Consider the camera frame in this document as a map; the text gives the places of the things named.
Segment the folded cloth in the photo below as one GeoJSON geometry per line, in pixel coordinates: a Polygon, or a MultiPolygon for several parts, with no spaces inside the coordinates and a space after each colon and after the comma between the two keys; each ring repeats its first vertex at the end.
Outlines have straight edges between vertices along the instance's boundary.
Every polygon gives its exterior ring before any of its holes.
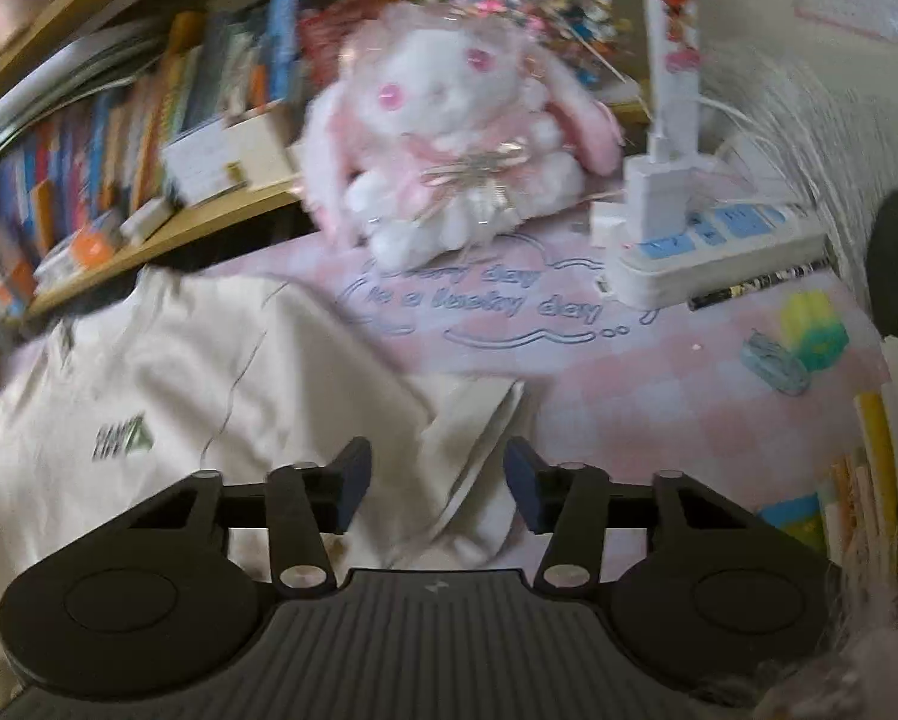
{"type": "MultiPolygon", "coordinates": [[[[301,287],[147,269],[123,303],[58,325],[0,395],[0,598],[15,576],[198,469],[230,484],[325,464],[354,436],[372,484],[332,545],[350,567],[475,567],[514,517],[500,447],[522,383],[403,378],[301,287]]],[[[235,538],[256,574],[265,545],[235,538]]],[[[0,647],[0,706],[15,680],[0,647]]]]}

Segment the white plush toy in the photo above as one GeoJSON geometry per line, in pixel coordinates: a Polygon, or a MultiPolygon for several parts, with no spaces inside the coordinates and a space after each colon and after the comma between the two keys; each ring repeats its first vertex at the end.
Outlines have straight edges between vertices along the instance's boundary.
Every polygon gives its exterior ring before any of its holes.
{"type": "Polygon", "coordinates": [[[579,201],[620,132],[551,53],[498,17],[390,5],[308,109],[308,208],[332,239],[415,268],[579,201]]]}

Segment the row of books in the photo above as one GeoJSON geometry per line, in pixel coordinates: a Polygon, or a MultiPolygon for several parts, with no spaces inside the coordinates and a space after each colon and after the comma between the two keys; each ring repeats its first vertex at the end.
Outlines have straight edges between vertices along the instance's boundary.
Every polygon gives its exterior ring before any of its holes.
{"type": "Polygon", "coordinates": [[[1,229],[29,264],[102,215],[124,220],[170,193],[161,149],[188,129],[287,98],[297,4],[178,14],[147,68],[41,119],[1,153],[1,229]]]}
{"type": "Polygon", "coordinates": [[[889,381],[855,396],[863,445],[831,464],[815,494],[762,516],[898,604],[898,338],[882,341],[882,357],[889,381]]]}

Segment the tablecloth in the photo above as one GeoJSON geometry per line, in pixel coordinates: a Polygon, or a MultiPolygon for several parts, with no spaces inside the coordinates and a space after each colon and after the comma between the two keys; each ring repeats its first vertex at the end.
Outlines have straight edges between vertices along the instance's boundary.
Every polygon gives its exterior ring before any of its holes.
{"type": "MultiPolygon", "coordinates": [[[[810,493],[822,469],[860,445],[852,398],[887,372],[877,330],[834,274],[694,313],[642,312],[600,299],[601,256],[575,210],[406,274],[380,271],[365,250],[334,250],[318,233],[207,272],[301,281],[398,370],[521,377],[535,398],[540,454],[601,466],[620,482],[681,469],[754,509],[810,493]],[[828,293],[850,344],[808,392],[788,397],[741,364],[741,346],[753,329],[778,336],[786,297],[811,289],[828,293]]],[[[531,571],[544,547],[516,538],[498,565],[531,571]]],[[[603,576],[642,549],[637,533],[615,533],[603,576]]]]}

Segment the white power strip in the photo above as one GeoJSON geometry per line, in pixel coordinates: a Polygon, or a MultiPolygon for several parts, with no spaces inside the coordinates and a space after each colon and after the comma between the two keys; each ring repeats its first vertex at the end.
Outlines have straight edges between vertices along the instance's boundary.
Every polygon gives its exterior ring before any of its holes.
{"type": "Polygon", "coordinates": [[[644,311],[825,254],[821,221],[815,212],[794,205],[719,204],[690,214],[686,232],[648,242],[632,240],[624,211],[621,203],[593,203],[593,242],[605,247],[613,298],[644,311]]]}

